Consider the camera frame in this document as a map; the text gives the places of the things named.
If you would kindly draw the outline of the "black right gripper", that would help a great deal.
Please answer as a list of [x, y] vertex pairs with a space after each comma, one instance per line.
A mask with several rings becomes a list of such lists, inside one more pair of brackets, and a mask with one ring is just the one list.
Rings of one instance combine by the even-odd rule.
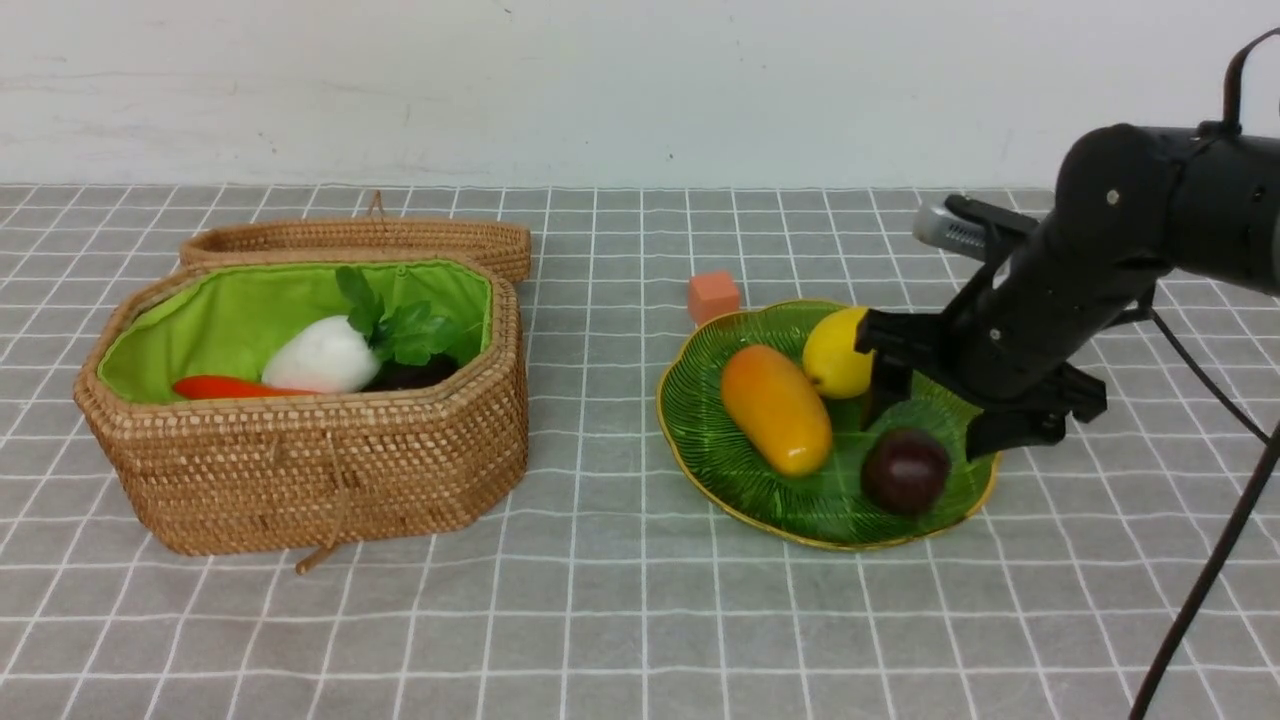
[[1068, 415], [1091, 421], [1108, 407], [1106, 384], [1069, 363], [1088, 338], [1083, 325], [1027, 310], [870, 310], [856, 333], [858, 351], [873, 352], [861, 427], [909, 401], [916, 372], [979, 409], [966, 425], [968, 461], [1057, 445]]

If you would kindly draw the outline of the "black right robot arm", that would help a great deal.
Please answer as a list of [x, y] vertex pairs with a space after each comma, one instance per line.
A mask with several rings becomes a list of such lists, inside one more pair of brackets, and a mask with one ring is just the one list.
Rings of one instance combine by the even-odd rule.
[[916, 377], [978, 410], [965, 456], [1056, 445], [1066, 419], [1107, 406], [1071, 365], [1100, 332], [1153, 316], [1156, 284], [1180, 270], [1277, 295], [1279, 143], [1231, 133], [1117, 124], [1065, 156], [1042, 219], [954, 193], [914, 231], [951, 249], [970, 236], [982, 268], [941, 313], [870, 310], [855, 350], [873, 356], [864, 421], [911, 397]]

